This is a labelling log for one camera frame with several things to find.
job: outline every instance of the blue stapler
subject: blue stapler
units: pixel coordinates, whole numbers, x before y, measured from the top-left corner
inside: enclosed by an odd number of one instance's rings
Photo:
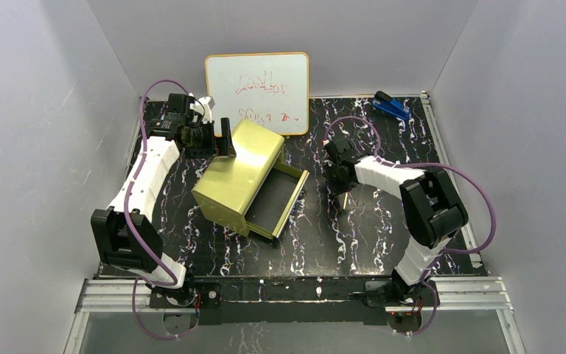
[[[405,111],[402,104],[383,91],[377,91],[374,98],[370,100],[370,103],[376,109],[391,114],[404,122],[409,120],[409,113]]]

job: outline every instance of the black marble table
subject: black marble table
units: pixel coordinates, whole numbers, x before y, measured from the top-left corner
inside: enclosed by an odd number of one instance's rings
[[[326,127],[338,117],[357,116],[371,122],[381,135],[380,155],[391,161],[438,162],[419,97],[397,98],[408,108],[410,120],[401,122],[375,110],[367,98],[316,98],[310,100],[310,129],[304,136],[286,137],[285,161],[310,173],[289,222],[275,246],[243,237],[206,220],[191,190],[207,168],[207,160],[179,159],[170,170],[158,197],[152,223],[164,241],[164,251],[184,262],[195,276],[339,277],[389,275],[408,244],[402,203],[370,186],[349,195],[348,212],[336,215],[326,196],[321,147]],[[146,118],[157,116],[163,102],[151,102]],[[358,150],[371,151],[371,130],[359,122],[334,129],[347,136]],[[464,249],[462,236],[449,247]],[[474,269],[468,256],[444,255],[437,274],[485,274]],[[104,267],[100,276],[118,275]]]

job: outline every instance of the red handwriting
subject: red handwriting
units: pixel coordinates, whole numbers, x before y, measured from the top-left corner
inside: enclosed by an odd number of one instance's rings
[[[288,87],[290,86],[283,85],[282,83],[273,83],[272,71],[267,72],[264,70],[263,77],[240,75],[240,87],[235,89],[235,93],[239,96],[245,91],[260,90],[268,94],[287,94],[286,90]]]
[[[248,119],[252,122],[259,123],[262,126],[266,124],[266,122],[272,122],[272,114],[265,114],[263,112],[255,112],[252,108],[240,108],[237,110],[237,113],[240,114],[240,119]],[[281,121],[286,122],[290,119],[298,121],[298,117],[292,118],[287,113],[281,113]]]

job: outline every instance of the gray wall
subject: gray wall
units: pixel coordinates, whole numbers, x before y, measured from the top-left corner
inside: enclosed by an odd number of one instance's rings
[[[0,353],[61,353],[137,95],[85,0],[0,0]]]
[[[431,98],[451,162],[497,207],[483,259],[527,351],[566,353],[566,1],[480,1]],[[486,210],[465,195],[483,238]]]
[[[431,89],[477,2],[88,0],[138,92],[205,94],[212,54],[306,52],[311,95]]]

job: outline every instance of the metal frame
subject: metal frame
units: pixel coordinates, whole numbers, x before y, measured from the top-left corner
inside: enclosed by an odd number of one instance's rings
[[[417,97],[417,94],[406,95]],[[430,126],[433,140],[439,155],[439,161],[449,164],[441,135],[436,124],[433,109],[430,107],[428,93],[423,91],[420,95],[424,114]],[[468,225],[464,228],[464,239],[468,249],[477,246],[472,228]],[[471,254],[470,258],[474,266],[482,265],[479,254]],[[506,288],[501,277],[446,277],[435,276],[433,280],[437,284],[437,291],[441,305],[438,310],[495,310],[500,326],[505,337],[506,345],[511,354],[524,354],[524,346],[517,326],[513,318],[513,305],[506,292]],[[71,332],[64,349],[65,354],[79,353],[83,343],[83,336],[88,324],[89,314],[93,312],[103,313],[129,313],[132,311],[131,302],[133,295],[133,280],[125,279],[103,279],[86,280],[77,303],[75,317]],[[150,289],[144,283],[138,285],[136,289],[136,307],[138,312],[162,312],[162,313],[194,313],[193,309],[153,309],[149,308]],[[402,307],[385,308],[386,311],[408,310]]]

